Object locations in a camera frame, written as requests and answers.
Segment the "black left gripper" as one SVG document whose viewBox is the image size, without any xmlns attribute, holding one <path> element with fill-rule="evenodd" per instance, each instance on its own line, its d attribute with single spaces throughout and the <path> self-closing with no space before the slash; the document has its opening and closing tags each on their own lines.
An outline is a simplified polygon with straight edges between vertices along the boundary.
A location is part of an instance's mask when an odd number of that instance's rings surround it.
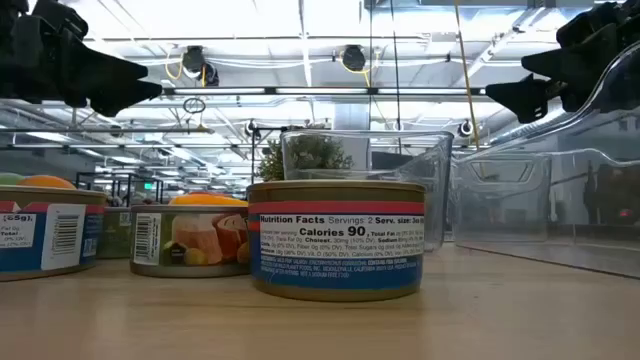
<svg viewBox="0 0 640 360">
<path fill-rule="evenodd" d="M 121 110 L 163 92 L 142 81 L 148 70 L 107 55 L 80 40 L 87 22 L 58 0 L 0 0 L 0 98 L 42 100 L 56 95 L 61 42 L 67 39 L 67 104 L 115 117 Z"/>
</svg>

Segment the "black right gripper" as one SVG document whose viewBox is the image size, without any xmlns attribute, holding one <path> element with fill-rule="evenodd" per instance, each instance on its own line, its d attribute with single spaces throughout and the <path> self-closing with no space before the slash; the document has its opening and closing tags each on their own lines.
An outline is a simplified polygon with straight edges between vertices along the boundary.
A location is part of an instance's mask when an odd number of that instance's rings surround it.
<svg viewBox="0 0 640 360">
<path fill-rule="evenodd" d="M 560 48 L 525 56 L 521 64 L 548 78 L 550 92 L 561 98 L 565 111 L 577 111 L 616 54 L 639 39 L 640 0 L 605 1 L 557 31 Z M 518 82 L 487 85 L 485 93 L 519 123 L 532 123 L 548 113 L 547 87 L 545 80 L 529 74 Z"/>
</svg>

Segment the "toy orange fruit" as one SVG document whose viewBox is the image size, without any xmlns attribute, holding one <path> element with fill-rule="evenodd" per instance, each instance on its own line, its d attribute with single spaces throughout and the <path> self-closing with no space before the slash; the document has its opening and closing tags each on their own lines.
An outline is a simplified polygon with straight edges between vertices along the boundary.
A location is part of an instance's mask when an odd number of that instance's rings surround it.
<svg viewBox="0 0 640 360">
<path fill-rule="evenodd" d="M 76 190 L 76 186 L 71 182 L 51 175 L 33 175 L 24 177 L 18 182 L 18 185 Z"/>
</svg>

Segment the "blue-label gold tin can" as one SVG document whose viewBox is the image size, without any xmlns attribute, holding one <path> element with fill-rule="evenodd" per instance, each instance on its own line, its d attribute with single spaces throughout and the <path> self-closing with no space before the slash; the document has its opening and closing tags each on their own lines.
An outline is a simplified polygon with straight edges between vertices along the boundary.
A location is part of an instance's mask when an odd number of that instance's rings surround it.
<svg viewBox="0 0 640 360">
<path fill-rule="evenodd" d="M 412 183 L 289 180 L 247 190 L 254 286 L 285 298 L 359 302 L 419 290 L 426 193 Z"/>
<path fill-rule="evenodd" d="M 96 191 L 0 185 L 0 282 L 93 267 L 105 207 Z"/>
</svg>

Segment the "black ceiling device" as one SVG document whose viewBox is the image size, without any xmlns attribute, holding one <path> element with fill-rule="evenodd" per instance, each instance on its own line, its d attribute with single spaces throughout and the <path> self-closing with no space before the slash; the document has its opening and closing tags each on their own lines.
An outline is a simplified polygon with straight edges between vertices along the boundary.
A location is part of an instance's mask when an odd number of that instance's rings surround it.
<svg viewBox="0 0 640 360">
<path fill-rule="evenodd" d="M 218 87 L 218 70 L 206 60 L 203 50 L 202 46 L 188 46 L 182 54 L 182 71 L 187 77 L 198 81 L 202 87 Z"/>
</svg>

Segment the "clear plastic bin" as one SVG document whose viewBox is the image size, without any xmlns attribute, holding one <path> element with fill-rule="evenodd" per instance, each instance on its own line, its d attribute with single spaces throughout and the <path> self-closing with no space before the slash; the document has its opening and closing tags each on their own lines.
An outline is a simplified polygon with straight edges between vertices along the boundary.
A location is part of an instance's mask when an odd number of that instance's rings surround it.
<svg viewBox="0 0 640 360">
<path fill-rule="evenodd" d="M 431 252 L 444 241 L 453 139 L 446 131 L 292 130 L 280 137 L 284 178 L 421 186 Z"/>
<path fill-rule="evenodd" d="M 500 136 L 466 158 L 551 159 L 547 238 L 464 248 L 640 279 L 640 40 L 617 55 L 575 113 Z"/>
<path fill-rule="evenodd" d="M 547 238 L 551 159 L 503 153 L 455 163 L 450 192 L 459 243 L 535 243 Z"/>
</svg>

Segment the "overhead light bar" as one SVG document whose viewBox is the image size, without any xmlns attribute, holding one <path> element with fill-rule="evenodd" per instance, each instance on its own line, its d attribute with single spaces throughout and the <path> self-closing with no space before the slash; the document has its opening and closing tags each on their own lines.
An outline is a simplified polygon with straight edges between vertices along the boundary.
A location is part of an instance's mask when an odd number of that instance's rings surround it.
<svg viewBox="0 0 640 360">
<path fill-rule="evenodd" d="M 465 88 L 376 87 L 191 87 L 164 88 L 163 95 L 465 95 Z"/>
</svg>

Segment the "green potted plant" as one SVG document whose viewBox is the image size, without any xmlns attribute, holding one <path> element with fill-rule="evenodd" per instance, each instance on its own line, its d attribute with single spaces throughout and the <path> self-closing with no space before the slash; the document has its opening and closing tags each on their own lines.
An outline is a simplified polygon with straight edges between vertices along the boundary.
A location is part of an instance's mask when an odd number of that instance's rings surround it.
<svg viewBox="0 0 640 360">
<path fill-rule="evenodd" d="M 257 170 L 264 182 L 336 179 L 355 164 L 323 125 L 289 126 L 268 149 Z"/>
</svg>

